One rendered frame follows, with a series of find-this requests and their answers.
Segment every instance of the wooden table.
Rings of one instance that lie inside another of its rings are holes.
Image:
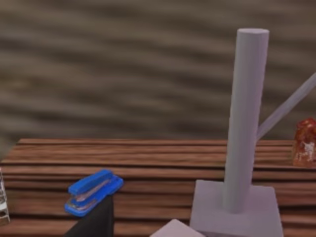
[[[316,236],[316,172],[293,167],[291,141],[262,141],[253,181],[276,188],[286,237]],[[188,223],[196,179],[223,180],[226,141],[22,139],[2,163],[12,223],[1,237],[60,237],[75,223],[67,187],[101,168],[125,180],[115,194],[117,237]]]

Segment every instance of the blue stapler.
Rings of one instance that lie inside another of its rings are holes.
[[[72,195],[65,204],[65,211],[78,217],[89,213],[107,195],[114,194],[123,185],[123,179],[110,170],[87,176],[68,187]]]

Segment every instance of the red object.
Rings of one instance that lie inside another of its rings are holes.
[[[313,167],[316,161],[316,121],[308,118],[297,124],[293,146],[293,164]]]

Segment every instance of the blurred background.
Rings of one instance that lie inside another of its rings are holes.
[[[226,139],[238,28],[271,31],[260,121],[316,71],[316,1],[0,0],[0,150]],[[316,117],[316,91],[265,139]]]

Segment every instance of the black object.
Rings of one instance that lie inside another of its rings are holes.
[[[64,237],[113,237],[113,196],[104,198],[86,216],[81,218]]]

